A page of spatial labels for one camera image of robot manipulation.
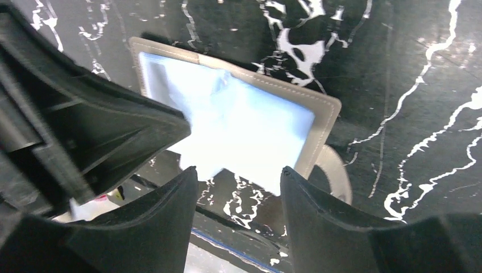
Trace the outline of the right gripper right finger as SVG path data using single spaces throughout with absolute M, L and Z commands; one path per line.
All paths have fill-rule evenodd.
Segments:
M 280 185 L 294 272 L 481 271 L 479 214 L 401 224 L 346 204 L 290 167 Z

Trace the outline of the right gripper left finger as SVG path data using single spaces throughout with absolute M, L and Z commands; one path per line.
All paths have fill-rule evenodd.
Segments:
M 197 171 L 91 221 L 1 213 L 2 272 L 183 272 L 196 210 Z

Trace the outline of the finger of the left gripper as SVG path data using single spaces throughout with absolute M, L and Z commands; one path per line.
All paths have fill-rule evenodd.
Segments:
M 79 67 L 1 4 L 1 201 L 61 214 L 189 134 L 178 110 Z

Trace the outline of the aluminium frame rail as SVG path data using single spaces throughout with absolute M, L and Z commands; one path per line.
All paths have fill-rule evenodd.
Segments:
M 288 249 L 261 233 L 197 208 L 190 242 L 247 272 L 292 272 Z

